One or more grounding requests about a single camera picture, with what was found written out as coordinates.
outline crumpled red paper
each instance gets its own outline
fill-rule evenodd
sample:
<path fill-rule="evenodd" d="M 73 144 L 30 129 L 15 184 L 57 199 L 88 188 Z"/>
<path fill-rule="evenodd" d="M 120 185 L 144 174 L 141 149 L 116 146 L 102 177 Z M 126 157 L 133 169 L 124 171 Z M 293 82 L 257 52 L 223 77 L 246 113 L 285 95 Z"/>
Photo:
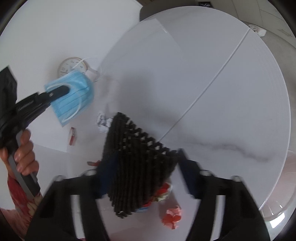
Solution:
<path fill-rule="evenodd" d="M 182 218 L 181 214 L 182 209 L 179 206 L 169 208 L 161 222 L 170 229 L 176 229 L 178 227 L 177 222 Z"/>
<path fill-rule="evenodd" d="M 152 202 L 160 202 L 162 200 L 167 199 L 170 195 L 172 186 L 169 183 L 164 183 L 163 186 L 157 190 L 155 195 L 149 199 L 149 201 L 143 205 L 143 207 L 149 207 Z"/>
<path fill-rule="evenodd" d="M 100 160 L 93 162 L 93 161 L 88 161 L 87 165 L 91 166 L 91 167 L 97 167 L 100 164 Z"/>

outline crumpled paper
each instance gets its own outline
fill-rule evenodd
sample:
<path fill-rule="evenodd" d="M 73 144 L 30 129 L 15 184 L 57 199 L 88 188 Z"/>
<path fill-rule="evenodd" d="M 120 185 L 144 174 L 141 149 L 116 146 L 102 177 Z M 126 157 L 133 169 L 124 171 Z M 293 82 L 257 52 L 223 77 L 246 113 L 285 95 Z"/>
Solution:
<path fill-rule="evenodd" d="M 257 25 L 254 24 L 249 24 L 248 25 L 250 29 L 252 29 L 255 33 L 259 35 L 259 37 L 264 37 L 266 34 L 266 30 L 263 28 L 258 27 Z"/>
<path fill-rule="evenodd" d="M 176 206 L 175 208 L 169 208 L 161 222 L 170 229 L 176 229 L 179 227 L 177 226 L 177 222 L 181 220 L 181 214 L 182 209 L 179 206 Z"/>
<path fill-rule="evenodd" d="M 101 133 L 107 133 L 111 126 L 113 118 L 108 118 L 103 112 L 98 113 L 96 124 Z"/>

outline white cord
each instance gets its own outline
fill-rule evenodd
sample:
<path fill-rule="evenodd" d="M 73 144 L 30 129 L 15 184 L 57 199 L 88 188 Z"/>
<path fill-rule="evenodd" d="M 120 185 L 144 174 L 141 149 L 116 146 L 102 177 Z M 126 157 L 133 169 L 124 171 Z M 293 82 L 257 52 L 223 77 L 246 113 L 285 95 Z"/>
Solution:
<path fill-rule="evenodd" d="M 84 58 L 84 59 L 80 60 L 80 61 L 79 61 L 74 67 L 72 67 L 71 69 L 74 70 L 74 69 L 77 67 L 77 65 L 79 65 L 82 61 L 84 61 L 84 60 L 86 60 L 86 59 L 90 59 L 90 58 Z M 98 82 L 98 81 L 99 81 L 99 77 L 100 77 L 100 73 L 99 73 L 98 71 L 92 69 L 91 67 L 89 67 L 87 70 L 89 70 L 89 71 L 91 71 L 91 72 L 93 72 L 93 73 L 95 73 L 95 74 L 97 75 L 96 81 L 92 81 L 92 82 L 93 82 L 93 83 Z"/>
<path fill-rule="evenodd" d="M 84 58 L 84 59 L 80 60 L 74 67 L 72 67 L 72 69 L 75 69 L 77 67 L 77 65 L 79 65 L 82 61 L 84 61 L 86 59 L 90 59 L 90 58 Z"/>
<path fill-rule="evenodd" d="M 65 85 L 65 86 L 68 86 L 69 88 L 75 89 L 75 90 L 76 90 L 75 93 L 78 92 L 77 88 L 75 88 L 73 85 L 66 84 L 66 83 L 64 83 L 64 84 L 61 84 L 61 83 L 60 83 L 60 84 L 54 84 L 54 85 L 51 85 L 51 86 L 47 87 L 47 90 L 48 90 L 48 89 L 51 89 L 52 87 L 57 87 L 57 86 L 60 87 L 60 86 L 62 86 L 62 85 Z M 81 106 L 82 106 L 82 100 L 81 100 L 81 99 L 78 99 L 78 100 L 79 100 L 79 105 L 78 105 L 77 110 L 74 112 L 73 115 L 71 115 L 71 116 L 68 117 L 67 119 L 61 120 L 62 123 L 64 123 L 64 122 L 70 120 L 71 118 L 73 118 L 73 117 L 78 113 L 78 111 L 81 109 Z"/>

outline human hand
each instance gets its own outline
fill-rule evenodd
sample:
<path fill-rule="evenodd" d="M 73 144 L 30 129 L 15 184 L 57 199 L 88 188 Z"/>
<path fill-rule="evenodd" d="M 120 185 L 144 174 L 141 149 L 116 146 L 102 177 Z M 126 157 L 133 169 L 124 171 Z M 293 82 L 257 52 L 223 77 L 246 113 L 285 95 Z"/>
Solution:
<path fill-rule="evenodd" d="M 17 162 L 17 171 L 24 176 L 29 175 L 32 172 L 38 172 L 39 163 L 35 160 L 35 154 L 33 152 L 33 143 L 30 141 L 31 132 L 25 130 L 20 138 L 21 146 L 15 152 L 15 161 Z M 8 152 L 6 147 L 0 149 L 0 158 L 4 162 L 8 174 L 15 179 L 15 175 L 8 163 Z"/>

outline clock face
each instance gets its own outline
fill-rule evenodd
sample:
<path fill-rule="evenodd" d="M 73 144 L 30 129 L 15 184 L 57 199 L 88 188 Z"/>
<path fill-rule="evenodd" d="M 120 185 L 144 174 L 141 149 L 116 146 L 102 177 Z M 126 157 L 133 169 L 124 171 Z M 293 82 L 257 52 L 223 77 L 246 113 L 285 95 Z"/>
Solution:
<path fill-rule="evenodd" d="M 81 59 L 77 58 L 77 57 L 71 57 L 71 58 L 65 59 L 61 63 L 61 65 L 59 66 L 58 77 L 60 78 L 64 75 L 70 73 L 73 70 L 72 68 L 75 65 L 77 65 L 80 61 L 81 61 Z M 74 68 L 74 70 L 79 70 L 81 73 L 85 74 L 85 72 L 87 71 L 87 66 L 82 61 Z"/>

